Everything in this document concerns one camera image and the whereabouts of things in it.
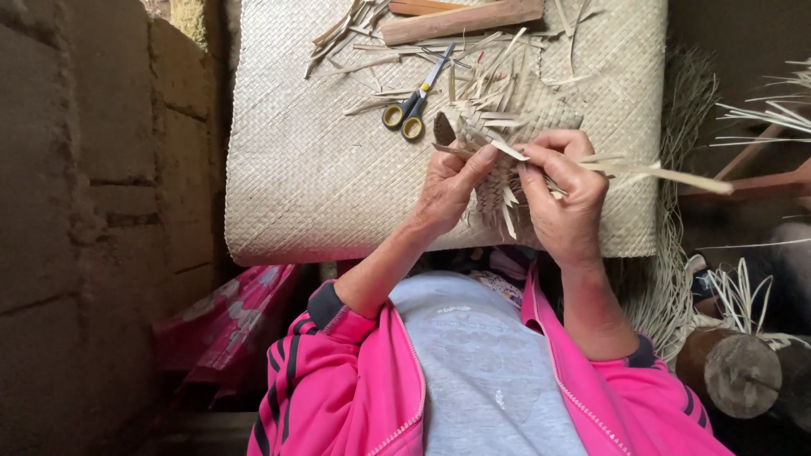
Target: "hand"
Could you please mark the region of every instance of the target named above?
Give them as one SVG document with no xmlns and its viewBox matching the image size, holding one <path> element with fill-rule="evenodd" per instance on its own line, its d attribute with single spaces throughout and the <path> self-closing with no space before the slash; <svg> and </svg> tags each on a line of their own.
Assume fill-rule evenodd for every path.
<svg viewBox="0 0 811 456">
<path fill-rule="evenodd" d="M 451 147 L 457 147 L 456 141 Z M 470 202 L 473 187 L 496 165 L 498 153 L 488 144 L 465 163 L 451 153 L 435 151 L 409 223 L 426 230 L 433 239 L 452 230 Z"/>
<path fill-rule="evenodd" d="M 528 165 L 519 166 L 521 187 L 530 205 L 535 234 L 561 269 L 602 264 L 598 240 L 600 215 L 608 191 L 602 174 L 575 161 L 594 155 L 594 147 L 580 130 L 549 130 L 524 148 Z M 549 176 L 566 192 L 556 200 L 544 182 Z"/>
</svg>

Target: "pink zip-up hoodie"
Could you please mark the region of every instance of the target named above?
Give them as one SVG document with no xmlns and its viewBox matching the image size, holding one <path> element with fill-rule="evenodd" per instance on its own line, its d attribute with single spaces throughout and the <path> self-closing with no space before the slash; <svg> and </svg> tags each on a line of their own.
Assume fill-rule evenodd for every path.
<svg viewBox="0 0 811 456">
<path fill-rule="evenodd" d="M 521 319 L 546 335 L 555 380 L 590 456 L 732 455 L 712 436 L 698 397 L 655 357 L 650 340 L 640 336 L 640 349 L 628 358 L 590 362 L 535 274 L 526 279 Z M 268 350 L 268 393 L 247 453 L 422 456 L 425 387 L 392 303 L 368 320 L 327 282 Z"/>
</svg>

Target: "woman's right hand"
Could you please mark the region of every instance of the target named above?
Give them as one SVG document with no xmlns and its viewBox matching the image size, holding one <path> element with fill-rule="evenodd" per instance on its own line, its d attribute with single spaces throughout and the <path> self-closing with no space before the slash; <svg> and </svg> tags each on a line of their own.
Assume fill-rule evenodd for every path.
<svg viewBox="0 0 811 456">
<path fill-rule="evenodd" d="M 561 269 L 602 265 L 599 224 L 608 180 L 576 160 L 594 155 L 580 130 L 548 130 L 532 144 L 516 144 L 529 157 L 518 168 L 535 234 Z M 565 191 L 559 200 L 544 181 L 549 176 Z"/>
</svg>

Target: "jacket sleeve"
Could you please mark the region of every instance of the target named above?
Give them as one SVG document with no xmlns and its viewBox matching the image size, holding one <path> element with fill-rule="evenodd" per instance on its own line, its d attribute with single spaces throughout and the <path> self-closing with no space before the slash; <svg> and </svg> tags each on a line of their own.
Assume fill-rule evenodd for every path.
<svg viewBox="0 0 811 456">
<path fill-rule="evenodd" d="M 652 413 L 677 410 L 712 434 L 706 410 L 698 396 L 671 374 L 662 359 L 654 353 L 653 342 L 642 334 L 639 348 L 629 357 L 617 361 L 592 363 L 620 396 Z"/>
<path fill-rule="evenodd" d="M 360 344 L 376 325 L 377 320 L 344 305 L 332 282 L 310 297 L 307 312 L 268 349 L 268 392 L 248 441 L 250 456 L 329 454 L 341 448 Z"/>
</svg>

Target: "forearm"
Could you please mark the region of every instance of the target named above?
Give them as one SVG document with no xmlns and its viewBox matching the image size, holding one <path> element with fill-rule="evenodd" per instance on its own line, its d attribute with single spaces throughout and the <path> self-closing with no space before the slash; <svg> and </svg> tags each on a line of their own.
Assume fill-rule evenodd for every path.
<svg viewBox="0 0 811 456">
<path fill-rule="evenodd" d="M 564 327 L 591 361 L 631 355 L 639 339 L 611 290 L 601 261 L 562 268 Z"/>
<path fill-rule="evenodd" d="M 335 282 L 335 293 L 355 313 L 375 318 L 388 294 L 434 239 L 429 229 L 411 220 L 401 223 L 371 255 Z"/>
</svg>

